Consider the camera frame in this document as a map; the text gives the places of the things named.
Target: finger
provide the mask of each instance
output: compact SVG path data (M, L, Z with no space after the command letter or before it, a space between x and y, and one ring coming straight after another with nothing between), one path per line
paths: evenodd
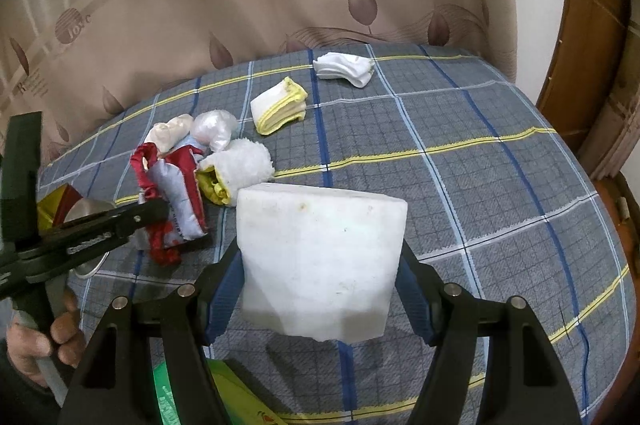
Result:
M78 309L78 297L69 288L65 288L65 293L62 296L65 303L65 308L69 312L74 312Z
M64 344L78 332L79 311L62 313L51 325L51 338Z
M6 333L6 347L11 358L48 357L53 347L49 339L35 329L14 323Z
M84 353L86 347L86 341L84 335L78 331L71 340L62 344L58 349L58 358L66 365L77 367Z

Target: folded white sock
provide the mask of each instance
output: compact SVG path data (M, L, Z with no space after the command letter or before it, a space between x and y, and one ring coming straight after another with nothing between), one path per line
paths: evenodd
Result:
M166 124L159 122L155 124L146 135L145 144L153 142L158 147L160 154L168 153L172 147L187 136L193 123L193 116L180 115L169 120Z
M290 77L251 101L251 115L258 133L267 135L291 120L303 120L306 113L306 91Z
M240 189L268 181L274 172L269 150L263 144L241 138L232 140L225 150L203 158L198 163L196 179L212 202L235 207Z
M373 59L329 52L314 60L319 79L347 79L357 88L363 88L373 75Z

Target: white foam block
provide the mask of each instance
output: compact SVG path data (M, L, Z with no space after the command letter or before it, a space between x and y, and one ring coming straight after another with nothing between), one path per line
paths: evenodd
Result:
M242 189L242 315L318 341L381 336L406 211L404 200L366 192L276 183Z

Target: bed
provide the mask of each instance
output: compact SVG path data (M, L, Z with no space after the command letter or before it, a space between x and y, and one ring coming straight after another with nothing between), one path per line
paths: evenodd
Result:
M326 51L375 59L364 89L319 81ZM255 132L249 101L290 76L308 92L302 122ZM558 134L495 68L466 50L350 45L234 65L129 108L44 167L38 198L68 182L83 196L137 199L131 152L149 128L182 113L225 109L241 135L265 144L275 181L406 199L405 239L445 281L476 296L527 299L590 421L625 358L636 301L606 209ZM112 251L88 280L70 276L87 336L119 294L161 296L220 260L234 209L208 202L211 244L160 267L132 246ZM154 363L162 360L154 343ZM478 411L488 342L479 339L461 423ZM412 333L394 293L383 337L353 346L258 329L237 310L206 347L288 423L405 423L433 350Z

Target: fluffy white towel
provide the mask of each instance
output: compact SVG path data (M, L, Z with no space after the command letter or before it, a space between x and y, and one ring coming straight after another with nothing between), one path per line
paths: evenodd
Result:
M357 88L363 88L373 75L373 59L329 52L314 60L319 79L347 79Z
M158 147L160 154L166 154L175 144L189 134L192 123L193 116L191 115L176 116L166 124L159 122L155 124L146 135L145 144L147 142L153 142L156 144L156 147Z
M241 188L268 181L274 172L269 150L241 138L201 160L196 178L200 190L212 202L235 207Z

